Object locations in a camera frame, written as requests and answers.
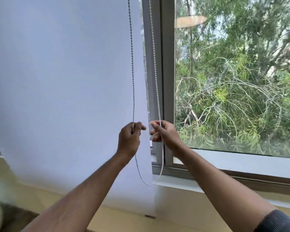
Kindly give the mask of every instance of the green foliage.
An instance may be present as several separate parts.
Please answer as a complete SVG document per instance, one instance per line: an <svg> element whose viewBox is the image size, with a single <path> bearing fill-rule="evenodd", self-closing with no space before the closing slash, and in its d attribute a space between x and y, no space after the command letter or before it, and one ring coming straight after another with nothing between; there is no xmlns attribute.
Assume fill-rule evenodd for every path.
<svg viewBox="0 0 290 232"><path fill-rule="evenodd" d="M188 9L208 19L176 31L182 140L290 157L290 0L177 0Z"/></svg>

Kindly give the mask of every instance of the person's right arm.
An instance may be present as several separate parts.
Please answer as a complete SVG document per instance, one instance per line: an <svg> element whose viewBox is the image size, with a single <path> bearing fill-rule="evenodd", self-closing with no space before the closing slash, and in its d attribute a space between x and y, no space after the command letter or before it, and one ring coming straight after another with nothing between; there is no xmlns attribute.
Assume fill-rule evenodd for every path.
<svg viewBox="0 0 290 232"><path fill-rule="evenodd" d="M151 122L153 141L163 142L188 168L217 212L233 232L252 232L277 208L257 193L217 169L183 144L173 124Z"/></svg>

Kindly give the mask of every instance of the person's left hand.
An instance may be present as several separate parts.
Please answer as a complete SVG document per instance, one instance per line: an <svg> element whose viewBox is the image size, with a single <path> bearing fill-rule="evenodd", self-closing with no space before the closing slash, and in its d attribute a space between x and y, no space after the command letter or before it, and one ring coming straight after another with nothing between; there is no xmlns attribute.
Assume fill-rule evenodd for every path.
<svg viewBox="0 0 290 232"><path fill-rule="evenodd" d="M131 122L123 127L119 133L117 153L127 155L130 161L139 148L141 130L146 130L141 122Z"/></svg>

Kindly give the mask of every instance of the metal ball chain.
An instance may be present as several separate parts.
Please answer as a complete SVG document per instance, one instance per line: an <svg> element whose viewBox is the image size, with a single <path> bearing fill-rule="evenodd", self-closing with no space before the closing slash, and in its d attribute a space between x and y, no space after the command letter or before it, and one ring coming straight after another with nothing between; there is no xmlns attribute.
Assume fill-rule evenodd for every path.
<svg viewBox="0 0 290 232"><path fill-rule="evenodd" d="M154 54L154 69L155 69L155 83L156 83L156 93L157 93L158 115L159 115L159 123L160 123L160 126L162 127L161 115L160 115L160 105L159 105L158 82L157 82L154 26L153 26L153 23L152 23L152 14L151 14L151 0L148 0L148 2L149 2L149 16L150 16L150 24L151 24L152 47L153 47L153 54ZM133 86L133 122L134 122L135 90L134 90L134 65L133 65L133 43L132 43L132 23L131 23L131 12L130 12L130 0L128 0L128 9L129 9L130 38L131 38L131 62L132 62L132 86ZM144 180L143 180L143 178L141 176L140 170L139 170L139 165L138 165L138 160L136 158L136 155L135 155L135 162L136 162L136 167L138 168L138 172L139 172L139 175L140 175L140 178L141 178L142 182L145 185L153 186L154 184L156 184L158 182L159 178L162 175L162 171L163 171L163 163L164 163L164 148L163 148L163 145L162 145L162 165L161 165L160 175L159 175L158 179L152 185L149 185L146 182L144 182Z"/></svg>

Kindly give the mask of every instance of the hand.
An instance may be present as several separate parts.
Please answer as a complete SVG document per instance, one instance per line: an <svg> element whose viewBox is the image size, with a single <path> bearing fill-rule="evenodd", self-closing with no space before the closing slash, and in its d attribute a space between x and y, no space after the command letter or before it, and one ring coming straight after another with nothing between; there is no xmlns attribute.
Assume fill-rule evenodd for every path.
<svg viewBox="0 0 290 232"><path fill-rule="evenodd" d="M139 148L141 130L146 130L141 122L131 122L123 127L119 133L117 153L126 155L128 161L132 159Z"/></svg>
<svg viewBox="0 0 290 232"><path fill-rule="evenodd" d="M150 134L153 135L152 141L153 142L161 142L163 141L167 147L174 151L180 145L183 145L174 125L170 122L165 120L161 121L152 121L151 126L154 128Z"/></svg>

